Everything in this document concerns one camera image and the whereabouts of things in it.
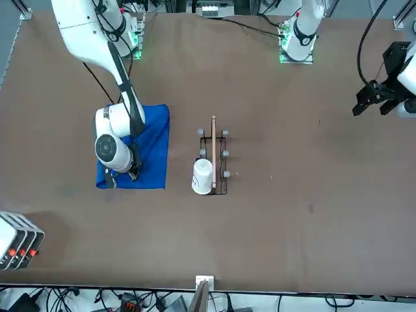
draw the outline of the electronic device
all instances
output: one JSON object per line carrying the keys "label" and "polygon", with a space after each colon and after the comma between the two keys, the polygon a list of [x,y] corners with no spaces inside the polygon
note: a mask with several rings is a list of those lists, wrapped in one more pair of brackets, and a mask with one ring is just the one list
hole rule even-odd
{"label": "electronic device", "polygon": [[44,232],[22,214],[0,212],[0,269],[27,268],[39,251]]}

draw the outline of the table surface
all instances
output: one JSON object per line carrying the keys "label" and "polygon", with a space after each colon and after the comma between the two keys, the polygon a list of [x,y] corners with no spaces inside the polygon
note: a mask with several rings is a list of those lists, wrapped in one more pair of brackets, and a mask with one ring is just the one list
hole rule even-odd
{"label": "table surface", "polygon": [[[36,12],[0,91],[0,204],[46,236],[32,267],[2,281],[193,288],[206,274],[217,289],[415,294],[416,126],[376,106],[351,112],[367,23],[322,21],[304,66],[279,64],[275,38],[226,21],[148,19],[131,78],[141,102],[170,109],[166,189],[98,190],[92,118],[107,99],[53,14]],[[374,24],[368,79],[400,39],[391,21]],[[232,177],[228,195],[204,197],[190,181],[213,114],[230,132]]]}

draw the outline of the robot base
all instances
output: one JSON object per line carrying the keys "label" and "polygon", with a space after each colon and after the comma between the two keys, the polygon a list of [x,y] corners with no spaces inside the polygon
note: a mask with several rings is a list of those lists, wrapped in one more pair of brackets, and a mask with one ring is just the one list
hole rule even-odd
{"label": "robot base", "polygon": [[289,63],[289,64],[313,64],[313,51],[311,51],[311,53],[309,54],[309,56],[307,58],[305,58],[304,60],[299,61],[299,60],[292,59],[290,56],[288,56],[286,51],[283,50],[282,45],[285,44],[286,39],[291,34],[291,28],[290,28],[290,25],[289,25],[288,22],[282,23],[278,27],[278,34],[282,34],[282,35],[285,36],[284,38],[279,37],[279,63],[282,63],[282,64],[285,64],[285,63]]}

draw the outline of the wooden stick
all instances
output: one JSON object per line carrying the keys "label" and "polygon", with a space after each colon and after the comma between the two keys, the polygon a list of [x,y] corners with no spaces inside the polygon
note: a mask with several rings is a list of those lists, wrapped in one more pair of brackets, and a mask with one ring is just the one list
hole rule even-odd
{"label": "wooden stick", "polygon": [[216,188],[216,137],[215,137],[215,115],[211,118],[211,126],[212,126],[212,141],[213,141],[213,182],[212,182],[212,188],[213,191],[215,191]]}

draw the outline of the black connector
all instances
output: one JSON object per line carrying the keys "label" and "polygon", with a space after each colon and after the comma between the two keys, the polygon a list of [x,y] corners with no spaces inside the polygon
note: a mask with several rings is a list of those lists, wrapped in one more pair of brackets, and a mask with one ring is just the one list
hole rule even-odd
{"label": "black connector", "polygon": [[163,312],[166,310],[166,302],[164,301],[164,298],[159,298],[156,294],[156,309],[159,312]]}
{"label": "black connector", "polygon": [[12,307],[7,311],[9,312],[39,312],[40,308],[35,302],[39,296],[34,298],[36,295],[34,295],[33,298],[31,298],[27,293],[24,293],[23,295],[20,296],[19,299],[17,299],[17,301],[12,305]]}

